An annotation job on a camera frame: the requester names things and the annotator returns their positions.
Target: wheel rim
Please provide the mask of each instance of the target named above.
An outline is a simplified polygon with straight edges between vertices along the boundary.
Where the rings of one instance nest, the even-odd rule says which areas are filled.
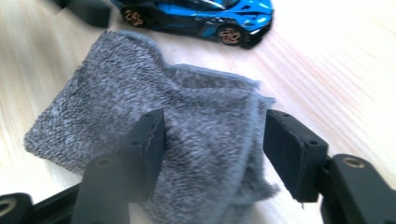
[[[132,24],[132,26],[141,26],[143,25],[143,20],[140,14],[136,11],[132,11],[130,9],[125,11],[125,20]]]
[[[238,44],[241,39],[241,33],[233,28],[226,28],[219,33],[221,42],[224,44]]]

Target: car's rear wheel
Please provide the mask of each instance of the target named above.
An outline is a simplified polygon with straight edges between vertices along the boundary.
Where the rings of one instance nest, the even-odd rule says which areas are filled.
[[[228,46],[239,46],[244,42],[244,33],[236,26],[225,25],[218,29],[218,39]]]
[[[121,10],[122,17],[134,27],[146,27],[147,19],[138,10],[132,7],[125,7]]]

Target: toy car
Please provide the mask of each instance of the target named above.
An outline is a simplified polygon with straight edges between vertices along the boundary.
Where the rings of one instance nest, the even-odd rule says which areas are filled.
[[[270,30],[270,0],[111,0],[134,27],[250,49]]]

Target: wooden surface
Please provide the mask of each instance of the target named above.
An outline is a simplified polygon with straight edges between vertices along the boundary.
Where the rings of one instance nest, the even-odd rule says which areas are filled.
[[[111,30],[153,38],[170,64],[189,63],[262,82],[275,109],[299,119],[330,144],[330,154],[370,161],[396,189],[395,0],[273,0],[273,30],[255,49],[134,30],[114,13]],[[41,1],[0,4],[0,195],[27,192],[35,203],[80,176],[24,151],[22,139],[104,30]],[[279,179],[269,162],[266,176]],[[320,223],[282,191],[258,203],[252,223]],[[147,223],[138,220],[136,223]]]

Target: folded cloth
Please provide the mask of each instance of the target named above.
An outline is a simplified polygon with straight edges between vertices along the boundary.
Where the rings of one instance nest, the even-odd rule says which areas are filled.
[[[150,39],[104,32],[82,66],[25,135],[26,150],[81,174],[117,150],[141,115],[163,108],[166,147],[154,223],[249,223],[276,191],[262,174],[265,109],[258,83],[186,64],[169,65]]]

